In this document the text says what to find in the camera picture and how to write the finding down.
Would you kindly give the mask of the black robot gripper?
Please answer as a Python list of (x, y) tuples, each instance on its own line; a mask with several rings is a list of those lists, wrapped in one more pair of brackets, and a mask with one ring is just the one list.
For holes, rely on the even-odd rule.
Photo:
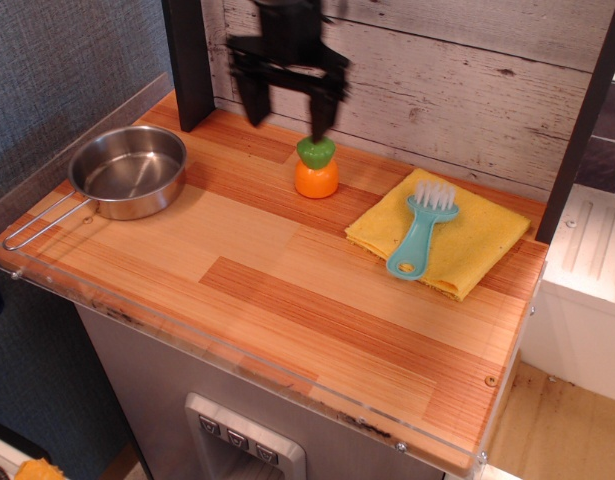
[(349, 60), (327, 47), (320, 1), (257, 1), (259, 33), (230, 36), (231, 71), (253, 126), (271, 113), (270, 86), (311, 95), (311, 138), (336, 122), (346, 96)]

